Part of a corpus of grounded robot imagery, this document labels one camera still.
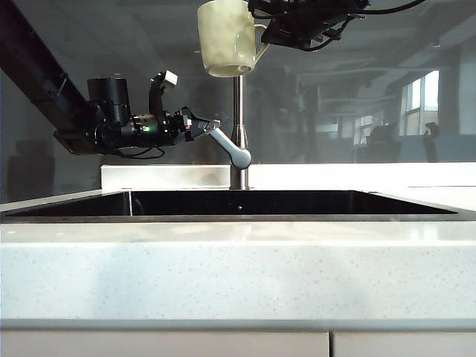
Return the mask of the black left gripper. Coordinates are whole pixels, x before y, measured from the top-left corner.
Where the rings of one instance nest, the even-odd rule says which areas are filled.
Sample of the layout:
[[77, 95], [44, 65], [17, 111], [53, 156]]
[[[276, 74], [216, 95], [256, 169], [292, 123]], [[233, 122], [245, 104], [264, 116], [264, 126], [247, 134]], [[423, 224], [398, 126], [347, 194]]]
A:
[[191, 113], [187, 106], [173, 114], [167, 110], [163, 111], [162, 114], [165, 121], [162, 128], [162, 144], [181, 144], [196, 141], [221, 126], [220, 120], [201, 118]]

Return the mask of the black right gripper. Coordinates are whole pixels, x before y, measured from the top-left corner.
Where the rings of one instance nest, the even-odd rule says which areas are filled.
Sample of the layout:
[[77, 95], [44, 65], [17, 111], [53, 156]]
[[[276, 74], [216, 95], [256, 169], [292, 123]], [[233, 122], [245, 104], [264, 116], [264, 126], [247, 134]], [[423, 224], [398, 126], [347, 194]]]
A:
[[261, 42], [302, 51], [317, 51], [341, 38], [345, 28], [344, 2], [290, 2], [276, 11]]

